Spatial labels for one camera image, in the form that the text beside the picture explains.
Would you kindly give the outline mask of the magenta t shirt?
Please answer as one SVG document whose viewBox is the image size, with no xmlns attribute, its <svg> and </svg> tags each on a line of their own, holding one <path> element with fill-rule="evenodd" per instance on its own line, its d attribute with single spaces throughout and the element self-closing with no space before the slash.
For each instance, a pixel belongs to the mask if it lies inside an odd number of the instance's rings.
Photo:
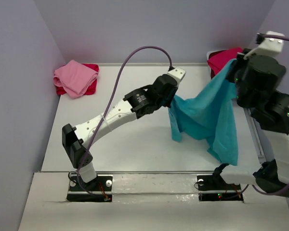
<svg viewBox="0 0 289 231">
<path fill-rule="evenodd" d="M 238 52 L 242 51 L 243 49 L 240 47 L 214 51 L 214 53 L 211 54 L 207 63 L 209 64 L 216 76 L 231 59 L 236 58 Z"/>
</svg>

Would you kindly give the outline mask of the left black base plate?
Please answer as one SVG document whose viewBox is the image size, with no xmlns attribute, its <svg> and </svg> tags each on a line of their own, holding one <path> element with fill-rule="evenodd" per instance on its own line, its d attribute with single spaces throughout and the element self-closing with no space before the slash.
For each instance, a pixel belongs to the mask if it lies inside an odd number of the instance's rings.
<svg viewBox="0 0 289 231">
<path fill-rule="evenodd" d="M 102 174 L 97 176 L 97 180 L 84 183 L 73 172 L 69 173 L 69 185 L 66 200 L 69 202 L 112 202 L 113 175 Z"/>
</svg>

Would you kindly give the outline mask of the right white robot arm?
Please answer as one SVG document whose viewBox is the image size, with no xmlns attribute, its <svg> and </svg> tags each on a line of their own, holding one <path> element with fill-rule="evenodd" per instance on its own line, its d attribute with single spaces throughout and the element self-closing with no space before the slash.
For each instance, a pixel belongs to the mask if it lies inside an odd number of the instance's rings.
<svg viewBox="0 0 289 231">
<path fill-rule="evenodd" d="M 231 64 L 226 79 L 236 86 L 238 106 L 251 109 L 251 117 L 265 132 L 274 159 L 249 173 L 221 164 L 213 177 L 224 184 L 249 184 L 263 195 L 289 198 L 289 95 L 277 91 L 286 73 L 272 52 L 244 49 Z"/>
</svg>

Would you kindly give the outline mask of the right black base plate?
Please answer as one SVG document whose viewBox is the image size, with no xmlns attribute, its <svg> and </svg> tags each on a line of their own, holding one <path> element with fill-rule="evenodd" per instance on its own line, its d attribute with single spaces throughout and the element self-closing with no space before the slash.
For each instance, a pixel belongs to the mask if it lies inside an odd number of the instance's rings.
<svg viewBox="0 0 289 231">
<path fill-rule="evenodd" d="M 200 202 L 240 201 L 243 202 L 242 188 L 235 184 L 226 184 L 213 175 L 199 175 L 194 187 L 198 190 Z"/>
</svg>

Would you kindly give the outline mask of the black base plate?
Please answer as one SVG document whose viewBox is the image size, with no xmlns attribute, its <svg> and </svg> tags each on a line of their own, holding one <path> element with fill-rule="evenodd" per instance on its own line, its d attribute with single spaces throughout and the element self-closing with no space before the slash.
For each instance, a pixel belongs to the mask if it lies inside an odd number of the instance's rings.
<svg viewBox="0 0 289 231">
<path fill-rule="evenodd" d="M 69 185 L 66 200 L 69 202 L 112 202 L 113 175 L 102 174 L 97 176 L 97 180 L 84 183 L 73 172 L 69 173 Z"/>
<path fill-rule="evenodd" d="M 198 190 L 200 202 L 240 201 L 243 202 L 242 188 L 235 184 L 226 184 L 213 175 L 199 175 L 194 187 Z"/>
</svg>

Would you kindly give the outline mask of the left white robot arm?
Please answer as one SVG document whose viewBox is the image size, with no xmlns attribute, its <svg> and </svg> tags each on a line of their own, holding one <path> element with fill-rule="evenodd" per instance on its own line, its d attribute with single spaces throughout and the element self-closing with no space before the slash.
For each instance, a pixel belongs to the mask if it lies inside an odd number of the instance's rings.
<svg viewBox="0 0 289 231">
<path fill-rule="evenodd" d="M 63 126 L 62 145 L 75 169 L 77 183 L 83 190 L 87 191 L 95 185 L 98 177 L 90 147 L 118 127 L 152 114 L 161 107 L 170 107 L 181 81 L 181 77 L 163 74 L 152 85 L 125 95 L 116 105 L 109 106 L 106 113 L 76 126 Z"/>
</svg>

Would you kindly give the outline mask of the turquoise t shirt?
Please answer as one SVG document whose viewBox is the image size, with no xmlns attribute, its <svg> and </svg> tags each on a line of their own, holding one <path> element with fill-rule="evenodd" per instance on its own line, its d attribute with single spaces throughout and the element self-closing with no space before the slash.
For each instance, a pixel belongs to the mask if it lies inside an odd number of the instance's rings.
<svg viewBox="0 0 289 231">
<path fill-rule="evenodd" d="M 206 140 L 210 153 L 220 163 L 237 165 L 238 143 L 232 100 L 236 98 L 234 83 L 226 80 L 235 59 L 194 98 L 174 96 L 169 109 L 171 138 L 181 142 L 182 133 L 195 140 Z"/>
</svg>

